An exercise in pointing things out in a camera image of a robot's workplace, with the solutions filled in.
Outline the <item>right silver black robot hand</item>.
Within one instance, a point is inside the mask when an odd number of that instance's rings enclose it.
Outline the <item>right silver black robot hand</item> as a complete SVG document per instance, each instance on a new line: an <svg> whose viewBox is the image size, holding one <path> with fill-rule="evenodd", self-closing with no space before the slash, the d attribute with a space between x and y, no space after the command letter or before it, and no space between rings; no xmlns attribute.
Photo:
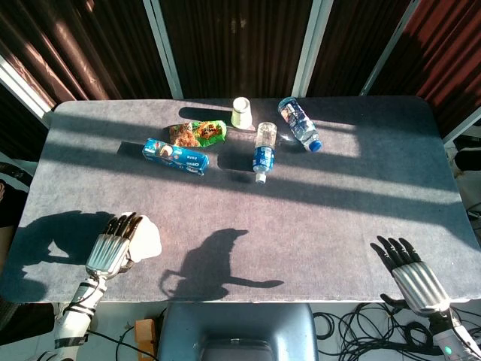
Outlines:
<svg viewBox="0 0 481 361"><path fill-rule="evenodd" d="M429 317L449 310L449 295L409 241L378 235L371 247L398 285L407 307L415 314Z"/></svg>

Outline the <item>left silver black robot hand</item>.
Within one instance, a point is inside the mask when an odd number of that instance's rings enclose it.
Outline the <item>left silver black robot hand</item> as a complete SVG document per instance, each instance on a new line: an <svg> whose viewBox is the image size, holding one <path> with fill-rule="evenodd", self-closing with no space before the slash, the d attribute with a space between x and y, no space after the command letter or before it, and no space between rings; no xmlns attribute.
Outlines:
<svg viewBox="0 0 481 361"><path fill-rule="evenodd" d="M108 221L86 261L86 271L90 277L113 278L129 263L129 248L142 220L141 215L131 212Z"/></svg>

